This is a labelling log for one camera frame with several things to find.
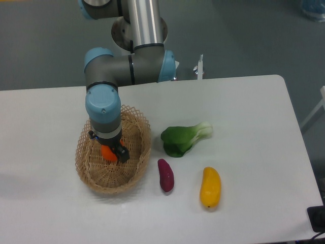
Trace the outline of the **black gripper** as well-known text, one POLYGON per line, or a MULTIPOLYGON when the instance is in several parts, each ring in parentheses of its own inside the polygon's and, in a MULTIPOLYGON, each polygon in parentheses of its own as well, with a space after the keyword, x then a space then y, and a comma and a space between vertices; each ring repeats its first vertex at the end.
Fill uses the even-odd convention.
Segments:
POLYGON ((91 140, 97 140, 101 145, 112 147, 111 150, 119 162, 126 163, 130 159, 128 149, 121 142, 121 135, 106 139, 96 135, 93 130, 90 130, 88 134, 91 140))

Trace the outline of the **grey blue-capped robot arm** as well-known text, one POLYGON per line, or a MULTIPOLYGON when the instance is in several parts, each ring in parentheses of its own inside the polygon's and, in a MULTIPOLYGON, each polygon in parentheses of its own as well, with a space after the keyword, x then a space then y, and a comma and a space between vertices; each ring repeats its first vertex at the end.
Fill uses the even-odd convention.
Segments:
POLYGON ((158 1, 79 1, 87 19, 122 18, 130 26, 130 54, 115 57, 107 48, 93 48, 84 58, 85 108, 90 118, 91 139, 108 146, 117 160, 130 159, 121 144, 121 86, 173 80, 177 64, 164 46, 158 1))

